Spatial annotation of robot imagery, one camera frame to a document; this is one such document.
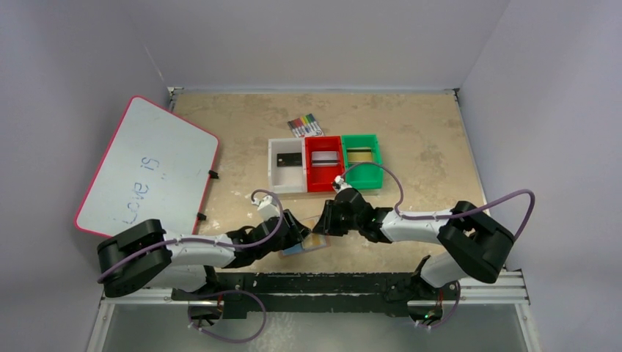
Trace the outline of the pink leather card holder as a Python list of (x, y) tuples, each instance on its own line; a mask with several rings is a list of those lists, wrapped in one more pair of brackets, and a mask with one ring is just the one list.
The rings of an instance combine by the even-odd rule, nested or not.
[(311, 232), (301, 243), (280, 251), (279, 258), (292, 257), (328, 247), (330, 247), (330, 241), (327, 236)]

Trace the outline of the orange credit card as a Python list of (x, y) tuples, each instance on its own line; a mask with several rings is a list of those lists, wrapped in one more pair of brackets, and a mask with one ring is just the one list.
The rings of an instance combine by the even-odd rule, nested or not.
[(349, 148), (346, 150), (345, 156), (348, 164), (360, 164), (374, 161), (374, 154), (370, 148)]
[(323, 248), (327, 246), (326, 237), (319, 234), (311, 234), (305, 240), (305, 246), (308, 249)]

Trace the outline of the white plastic bin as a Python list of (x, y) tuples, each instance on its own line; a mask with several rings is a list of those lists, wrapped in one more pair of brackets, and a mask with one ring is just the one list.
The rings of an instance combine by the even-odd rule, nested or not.
[[(301, 153), (302, 166), (277, 167), (277, 153)], [(268, 140), (268, 187), (275, 194), (307, 193), (304, 138)]]

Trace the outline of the red plastic bin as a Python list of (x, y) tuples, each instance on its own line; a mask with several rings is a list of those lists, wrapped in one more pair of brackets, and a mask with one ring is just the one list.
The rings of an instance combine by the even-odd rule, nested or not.
[[(310, 193), (333, 191), (332, 181), (345, 171), (341, 138), (339, 136), (307, 137), (304, 139), (304, 147), (307, 162), (307, 191)], [(337, 151), (340, 159), (339, 165), (313, 166), (311, 164), (312, 151)]]

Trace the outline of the green plastic bin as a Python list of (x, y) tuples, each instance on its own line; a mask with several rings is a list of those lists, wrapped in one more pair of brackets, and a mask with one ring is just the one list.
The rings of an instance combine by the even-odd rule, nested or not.
[[(348, 164), (345, 156), (349, 148), (370, 148), (374, 154), (373, 163), (382, 164), (382, 156), (375, 134), (342, 135), (341, 142), (345, 168), (349, 169), (355, 164)], [(346, 182), (359, 190), (380, 189), (383, 185), (384, 170), (379, 166), (365, 164), (358, 166), (345, 174)]]

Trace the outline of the red framed whiteboard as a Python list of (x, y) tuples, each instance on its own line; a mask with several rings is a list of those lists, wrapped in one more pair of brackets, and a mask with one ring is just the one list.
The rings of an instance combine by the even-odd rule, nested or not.
[(192, 234), (219, 139), (141, 96), (132, 97), (78, 209), (77, 229), (111, 237), (148, 219)]

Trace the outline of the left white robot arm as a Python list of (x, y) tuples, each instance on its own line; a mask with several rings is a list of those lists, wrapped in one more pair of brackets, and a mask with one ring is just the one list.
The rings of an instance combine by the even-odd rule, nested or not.
[(272, 252), (302, 243), (311, 233), (289, 210), (257, 226), (221, 235), (168, 233), (158, 219), (148, 219), (101, 242), (97, 247), (103, 285), (109, 298), (158, 286), (169, 276), (183, 277), (199, 299), (213, 298), (219, 280), (209, 268), (245, 268)]

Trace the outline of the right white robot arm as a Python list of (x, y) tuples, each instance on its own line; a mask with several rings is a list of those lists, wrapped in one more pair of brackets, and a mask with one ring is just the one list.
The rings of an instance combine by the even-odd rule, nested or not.
[(373, 243), (414, 241), (438, 244), (444, 252), (420, 262), (411, 287), (420, 298), (430, 298), (446, 284), (471, 277), (496, 282), (515, 236), (467, 201), (448, 210), (398, 213), (374, 207), (354, 188), (344, 188), (327, 200), (314, 233), (343, 236), (350, 231)]

